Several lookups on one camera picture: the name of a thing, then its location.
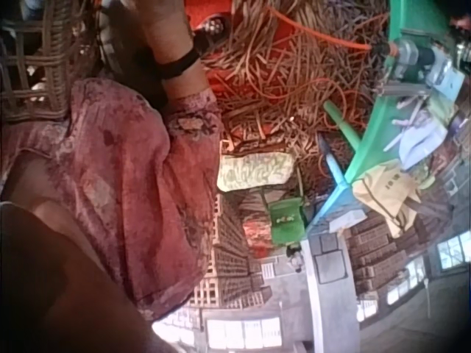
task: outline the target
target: stained fabric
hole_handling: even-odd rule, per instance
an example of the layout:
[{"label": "stained fabric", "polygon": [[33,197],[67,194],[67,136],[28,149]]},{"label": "stained fabric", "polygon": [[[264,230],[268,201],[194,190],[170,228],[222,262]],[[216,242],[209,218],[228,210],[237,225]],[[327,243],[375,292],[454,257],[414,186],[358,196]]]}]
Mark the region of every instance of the stained fabric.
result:
[{"label": "stained fabric", "polygon": [[3,190],[16,158],[47,158],[57,201],[148,319],[180,305],[208,266],[220,112],[210,90],[163,114],[108,79],[77,82],[71,119],[4,126]]}]

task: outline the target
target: red cloth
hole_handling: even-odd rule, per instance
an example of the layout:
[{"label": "red cloth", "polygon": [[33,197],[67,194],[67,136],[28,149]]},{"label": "red cloth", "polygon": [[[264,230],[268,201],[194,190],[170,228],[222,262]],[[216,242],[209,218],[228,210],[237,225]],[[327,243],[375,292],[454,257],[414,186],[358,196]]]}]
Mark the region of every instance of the red cloth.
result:
[{"label": "red cloth", "polygon": [[220,113],[210,90],[160,114],[107,79],[72,90],[71,121],[4,126],[3,190],[25,150],[49,178],[103,266],[148,319],[181,304],[208,265]]}]

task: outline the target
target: green plastic table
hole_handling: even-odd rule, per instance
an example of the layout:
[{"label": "green plastic table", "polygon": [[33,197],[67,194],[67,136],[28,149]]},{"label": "green plastic table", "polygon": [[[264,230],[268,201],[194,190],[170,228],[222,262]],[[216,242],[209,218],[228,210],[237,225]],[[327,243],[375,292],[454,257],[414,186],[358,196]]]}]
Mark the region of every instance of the green plastic table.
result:
[{"label": "green plastic table", "polygon": [[[405,29],[431,33],[441,37],[448,32],[447,18],[437,9],[434,0],[390,0],[390,24],[389,40],[401,37],[411,37],[417,43],[427,40],[427,38],[410,36],[403,33]],[[391,60],[385,62],[385,66],[390,66]],[[316,225],[323,221],[328,222],[328,216],[334,214],[340,207],[355,206],[357,202],[352,194],[350,185],[360,177],[365,171],[386,162],[398,158],[398,148],[384,152],[383,149],[400,132],[400,127],[392,125],[394,118],[406,118],[410,116],[413,107],[401,110],[396,109],[397,97],[378,97],[375,100],[373,111],[369,119],[366,131],[361,139],[355,131],[342,124],[335,117],[336,107],[326,103],[325,108],[339,125],[345,134],[350,145],[355,151],[355,155],[350,163],[344,179],[347,183],[337,185],[327,201],[316,213],[314,219],[306,229],[306,237],[315,236]]]}]

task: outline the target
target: red fabric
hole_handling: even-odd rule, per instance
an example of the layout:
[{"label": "red fabric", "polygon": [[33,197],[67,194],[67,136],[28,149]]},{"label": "red fabric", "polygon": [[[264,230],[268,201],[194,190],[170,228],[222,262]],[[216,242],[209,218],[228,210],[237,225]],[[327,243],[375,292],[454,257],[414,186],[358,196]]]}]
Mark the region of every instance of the red fabric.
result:
[{"label": "red fabric", "polygon": [[206,272],[220,125],[210,90],[174,102],[164,125],[135,91],[87,79],[72,91],[70,126],[3,128],[0,192],[21,151],[48,157],[56,201],[113,280],[156,319],[181,304]]}]

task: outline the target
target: shirt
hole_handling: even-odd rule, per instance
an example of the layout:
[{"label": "shirt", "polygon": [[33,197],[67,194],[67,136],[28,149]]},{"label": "shirt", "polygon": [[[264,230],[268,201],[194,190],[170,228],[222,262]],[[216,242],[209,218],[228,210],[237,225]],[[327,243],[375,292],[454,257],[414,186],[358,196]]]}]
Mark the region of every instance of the shirt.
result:
[{"label": "shirt", "polygon": [[47,158],[60,203],[148,319],[182,304],[208,266],[221,115],[211,90],[163,114],[108,79],[71,92],[71,117],[3,126],[3,190],[23,151]]}]

